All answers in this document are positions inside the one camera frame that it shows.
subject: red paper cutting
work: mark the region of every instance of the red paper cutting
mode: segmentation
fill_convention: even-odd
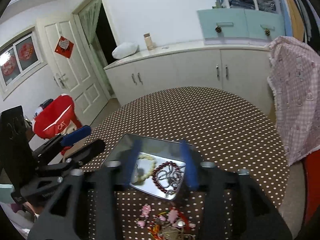
[[[32,43],[25,43],[19,49],[18,55],[20,60],[28,60],[33,54],[34,48]]]
[[[73,49],[74,44],[66,39],[65,37],[61,36],[56,49],[54,50],[56,53],[61,54],[67,58],[70,58],[71,52]]]
[[[16,58],[10,55],[7,62],[1,66],[1,71],[5,76],[9,76],[14,71],[16,65],[17,65]]]

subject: white wall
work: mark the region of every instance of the white wall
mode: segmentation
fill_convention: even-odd
[[[0,24],[0,46],[30,25],[37,17],[58,13],[71,13],[83,0],[57,0],[21,12]],[[145,49],[144,33],[161,46],[182,41],[201,40],[202,34],[196,11],[215,5],[215,0],[102,0],[114,27],[118,44],[130,41]],[[0,99],[0,112],[18,105],[32,119],[38,105],[60,95],[48,65],[26,79],[4,101]],[[44,141],[35,137],[33,149]]]
[[[58,0],[33,7],[2,23],[0,25],[0,46],[28,26],[35,25],[37,17],[45,17],[52,13],[69,10],[63,6],[63,2],[63,0]],[[32,120],[35,109],[41,103],[49,98],[56,98],[61,93],[53,79],[50,67],[45,65],[27,78],[5,100],[0,97],[0,112],[22,105],[23,113]],[[43,143],[43,139],[35,136],[31,140],[30,146],[34,150]]]
[[[75,9],[83,0],[66,0]],[[157,46],[201,40],[197,10],[216,0],[102,0],[115,27],[118,43],[136,42],[146,49],[143,34],[150,32]]]

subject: white door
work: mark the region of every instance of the white door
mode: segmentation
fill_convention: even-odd
[[[172,55],[178,70],[178,86],[222,89],[221,60],[218,49],[197,50]]]
[[[148,58],[135,62],[138,82],[144,94],[178,87],[178,73],[172,55]]]
[[[145,94],[143,85],[139,82],[136,72],[136,66],[139,62],[132,62],[106,70],[106,74],[121,106]]]
[[[71,14],[37,19],[36,28],[47,62],[63,93],[76,104],[82,124],[91,124],[108,102],[84,50]],[[74,43],[70,59],[54,52],[60,36]]]
[[[221,50],[223,90],[236,94],[269,114],[273,104],[267,77],[271,71],[268,52],[258,50]]]

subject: drawer handle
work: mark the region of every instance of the drawer handle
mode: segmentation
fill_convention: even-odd
[[[138,72],[138,79],[139,79],[139,82],[143,85],[143,82],[141,80],[141,77],[140,77],[140,73]]]
[[[216,25],[216,32],[217,33],[221,33],[222,32],[222,28],[221,27],[233,27],[233,22],[218,22]]]
[[[218,22],[217,26],[221,26],[221,27],[233,27],[234,24],[233,22]]]
[[[217,78],[219,79],[220,73],[219,73],[219,66],[218,65],[216,66],[216,70],[217,70]]]
[[[226,79],[229,78],[229,69],[228,69],[228,66],[226,65]]]
[[[265,24],[260,24],[260,27],[262,28],[262,29],[268,29],[268,30],[271,30],[271,31],[275,31],[276,30],[276,28],[274,27],[274,26],[270,26],[270,25],[265,25]]]
[[[132,81],[137,85],[136,81],[134,80],[134,74],[133,73],[132,73],[131,77],[132,77]]]

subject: red bag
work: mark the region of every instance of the red bag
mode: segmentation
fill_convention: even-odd
[[[71,133],[82,127],[75,114],[71,96],[62,94],[49,104],[32,123],[33,132],[42,139],[51,139],[61,133]]]

